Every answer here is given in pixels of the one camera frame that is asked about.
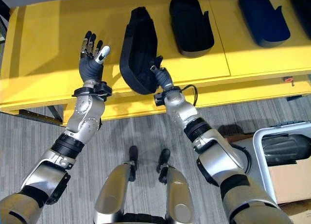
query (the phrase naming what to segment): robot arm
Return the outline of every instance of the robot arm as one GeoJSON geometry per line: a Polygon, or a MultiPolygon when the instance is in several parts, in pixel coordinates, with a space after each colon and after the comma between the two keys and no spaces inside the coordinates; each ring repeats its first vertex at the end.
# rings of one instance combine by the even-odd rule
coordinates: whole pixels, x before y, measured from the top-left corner
{"type": "Polygon", "coordinates": [[[0,201],[0,222],[10,224],[34,224],[43,206],[58,201],[64,192],[70,170],[85,144],[101,126],[104,101],[112,90],[102,82],[103,62],[110,52],[109,46],[99,41],[93,54],[96,35],[86,34],[81,50],[79,72],[83,87],[75,90],[77,97],[74,113],[68,125],[46,150],[29,175],[24,179],[21,191],[0,201]]]}
{"type": "Polygon", "coordinates": [[[155,95],[156,105],[165,105],[199,154],[197,166],[205,179],[219,186],[230,224],[290,224],[277,204],[242,169],[242,161],[226,139],[198,114],[166,69],[151,66],[163,92],[155,95]]]}

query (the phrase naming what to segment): gray carpet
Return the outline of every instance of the gray carpet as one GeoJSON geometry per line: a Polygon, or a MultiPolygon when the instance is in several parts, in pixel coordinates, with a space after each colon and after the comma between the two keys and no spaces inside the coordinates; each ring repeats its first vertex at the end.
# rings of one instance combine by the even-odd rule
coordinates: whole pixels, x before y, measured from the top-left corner
{"type": "MultiPolygon", "coordinates": [[[[311,97],[202,108],[200,113],[223,134],[248,133],[283,121],[310,120],[311,97]]],[[[63,130],[0,114],[0,198],[18,191],[23,177],[63,130]]],[[[140,167],[137,180],[128,187],[126,212],[164,216],[166,189],[157,181],[155,167],[160,151],[167,147],[172,153],[171,164],[190,184],[196,223],[227,223],[219,189],[205,182],[196,167],[197,155],[191,144],[165,114],[105,121],[78,156],[63,196],[57,204],[44,208],[39,223],[92,223],[94,202],[104,180],[126,159],[131,145],[138,146],[140,167]]]]}

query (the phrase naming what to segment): black object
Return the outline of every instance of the black object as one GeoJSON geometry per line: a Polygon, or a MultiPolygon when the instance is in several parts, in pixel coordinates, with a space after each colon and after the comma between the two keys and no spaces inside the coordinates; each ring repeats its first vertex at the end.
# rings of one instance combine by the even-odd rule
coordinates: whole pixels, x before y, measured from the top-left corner
{"type": "Polygon", "coordinates": [[[0,0],[0,15],[7,21],[10,20],[10,8],[6,5],[6,3],[3,2],[3,0],[0,0]]]}
{"type": "Polygon", "coordinates": [[[155,223],[165,224],[165,220],[162,217],[152,216],[143,213],[126,213],[121,217],[120,222],[122,223],[155,223]]]}
{"type": "Polygon", "coordinates": [[[169,167],[166,166],[161,168],[164,164],[167,164],[171,157],[171,151],[169,149],[164,149],[161,151],[161,154],[158,159],[158,164],[156,167],[156,172],[160,173],[159,182],[162,184],[167,184],[167,172],[169,171],[169,167]]]}
{"type": "Polygon", "coordinates": [[[150,71],[151,62],[159,68],[156,59],[157,38],[152,19],[145,7],[132,10],[126,26],[120,57],[120,72],[125,82],[139,94],[155,93],[157,80],[150,71]]]}
{"type": "Polygon", "coordinates": [[[291,0],[298,19],[311,39],[311,0],[291,0]]]}
{"type": "Polygon", "coordinates": [[[51,150],[75,159],[83,147],[84,144],[82,142],[62,133],[51,147],[51,150]]]}
{"type": "Polygon", "coordinates": [[[238,186],[249,186],[249,182],[246,175],[235,174],[225,179],[220,185],[222,200],[224,200],[224,197],[227,194],[227,192],[238,186]]]}
{"type": "Polygon", "coordinates": [[[132,145],[128,151],[130,161],[134,161],[134,165],[131,165],[129,181],[134,182],[136,180],[136,170],[138,168],[138,148],[132,145]]]}
{"type": "Polygon", "coordinates": [[[212,184],[212,185],[215,185],[217,187],[219,187],[219,185],[217,184],[217,182],[213,179],[213,177],[211,177],[209,175],[209,173],[205,170],[205,168],[203,167],[200,159],[198,158],[196,160],[196,165],[198,166],[201,174],[204,176],[204,178],[206,179],[206,181],[209,183],[209,184],[212,184]]]}
{"type": "Polygon", "coordinates": [[[100,82],[96,84],[94,88],[81,87],[79,89],[76,89],[72,96],[78,97],[84,95],[97,96],[105,102],[107,100],[107,97],[112,95],[112,88],[110,88],[106,82],[100,82]]]}
{"type": "Polygon", "coordinates": [[[187,124],[186,128],[184,129],[184,133],[187,135],[189,140],[193,142],[195,139],[201,136],[204,132],[210,129],[212,128],[203,118],[197,118],[187,124]]]}
{"type": "Polygon", "coordinates": [[[18,194],[33,198],[38,203],[39,208],[43,207],[49,198],[44,191],[29,185],[25,185],[18,194]]]}
{"type": "Polygon", "coordinates": [[[161,166],[164,163],[168,163],[170,156],[171,156],[171,151],[169,149],[164,149],[161,151],[161,154],[160,154],[158,162],[157,162],[156,172],[160,173],[161,166]]]}
{"type": "Polygon", "coordinates": [[[202,14],[198,0],[172,0],[170,14],[175,40],[182,55],[202,56],[214,45],[208,11],[202,14]]]}
{"type": "Polygon", "coordinates": [[[281,6],[274,9],[269,0],[239,0],[239,4],[259,46],[274,47],[291,36],[281,6]]]}
{"type": "Polygon", "coordinates": [[[268,166],[295,164],[311,156],[311,139],[300,134],[264,137],[262,147],[268,166]]]}
{"type": "Polygon", "coordinates": [[[155,94],[154,95],[155,105],[156,106],[165,105],[165,103],[164,103],[165,96],[168,95],[169,93],[171,93],[172,91],[176,91],[176,90],[181,92],[181,89],[178,86],[174,86],[171,89],[164,90],[162,93],[155,94]]]}

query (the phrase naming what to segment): metal frame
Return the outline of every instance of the metal frame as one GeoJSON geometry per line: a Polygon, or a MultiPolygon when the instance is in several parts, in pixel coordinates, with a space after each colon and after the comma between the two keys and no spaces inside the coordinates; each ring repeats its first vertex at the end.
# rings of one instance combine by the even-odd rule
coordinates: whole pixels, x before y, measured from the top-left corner
{"type": "Polygon", "coordinates": [[[21,109],[18,111],[18,114],[16,115],[12,115],[9,113],[5,113],[5,112],[1,112],[7,115],[11,115],[11,116],[17,116],[17,117],[21,117],[24,119],[28,119],[28,120],[32,120],[32,121],[38,121],[38,122],[42,122],[42,123],[49,123],[49,124],[53,124],[53,125],[62,125],[63,124],[63,119],[61,118],[61,116],[59,115],[59,113],[57,112],[55,106],[48,106],[48,109],[51,111],[53,117],[49,117],[49,116],[44,116],[32,111],[28,111],[28,110],[24,110],[21,109]]]}

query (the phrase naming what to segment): black cable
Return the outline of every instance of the black cable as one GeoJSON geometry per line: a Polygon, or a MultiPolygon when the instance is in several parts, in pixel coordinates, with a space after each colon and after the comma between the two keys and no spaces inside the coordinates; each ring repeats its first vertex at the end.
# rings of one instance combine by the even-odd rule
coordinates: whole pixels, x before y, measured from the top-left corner
{"type": "Polygon", "coordinates": [[[245,169],[245,174],[248,174],[249,171],[251,170],[252,167],[252,156],[250,155],[250,153],[245,149],[245,147],[241,147],[239,145],[236,144],[230,144],[233,148],[242,151],[247,159],[247,167],[245,169]]]}
{"type": "Polygon", "coordinates": [[[198,101],[198,89],[195,87],[195,85],[187,85],[185,86],[181,91],[184,91],[185,89],[188,89],[189,87],[193,87],[194,88],[194,101],[193,101],[193,105],[196,105],[196,102],[198,101]]]}

